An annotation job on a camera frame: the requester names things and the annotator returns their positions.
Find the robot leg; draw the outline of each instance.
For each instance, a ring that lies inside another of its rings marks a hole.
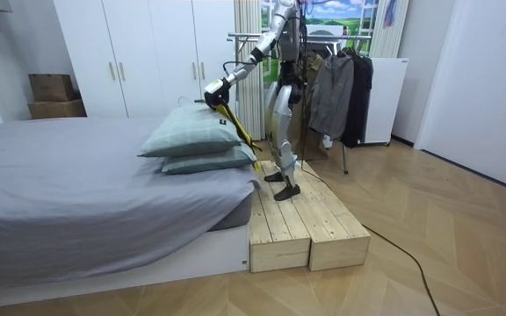
[[[280,88],[271,119],[269,141],[271,142],[272,156],[277,163],[279,172],[266,176],[264,180],[267,182],[285,181],[286,187],[274,196],[277,201],[286,200],[300,194],[300,186],[294,180],[296,159],[292,153],[292,146],[286,137],[290,119],[292,118],[292,110],[289,107],[291,93],[291,85]]]
[[[265,104],[267,104],[266,109],[264,109],[264,134],[267,136],[267,140],[272,141],[271,139],[271,131],[272,131],[272,113],[274,112],[274,103],[277,101],[278,94],[278,83],[271,83],[271,87],[269,88],[269,93],[267,94],[267,99],[265,100]]]

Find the mattress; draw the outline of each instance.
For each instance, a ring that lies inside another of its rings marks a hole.
[[[166,176],[136,156],[162,120],[0,125],[0,288],[137,268],[247,223],[251,167]]]

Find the humanoid robot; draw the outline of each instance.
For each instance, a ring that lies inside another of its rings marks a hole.
[[[279,172],[264,178],[267,182],[286,183],[286,187],[274,198],[285,200],[300,193],[294,181],[296,159],[287,139],[292,117],[292,105],[301,100],[303,82],[298,76],[295,63],[300,58],[300,3],[297,0],[278,0],[272,12],[271,29],[259,37],[255,48],[246,61],[240,62],[226,77],[206,86],[205,101],[210,107],[227,104],[229,89],[245,79],[249,73],[278,45],[280,76],[269,88],[264,126],[271,153]]]

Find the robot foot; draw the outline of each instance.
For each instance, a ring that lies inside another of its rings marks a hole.
[[[275,174],[272,174],[270,176],[266,176],[264,178],[266,182],[283,182],[285,181],[285,178],[282,176],[280,172],[277,172]]]
[[[297,194],[300,194],[300,186],[286,186],[281,192],[274,195],[274,199],[276,201],[284,201],[288,198],[291,198]]]

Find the gray jacket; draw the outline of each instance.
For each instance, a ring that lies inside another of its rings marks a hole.
[[[330,56],[315,79],[309,126],[329,135],[341,137],[347,122],[347,111],[354,81],[354,64],[350,56]]]

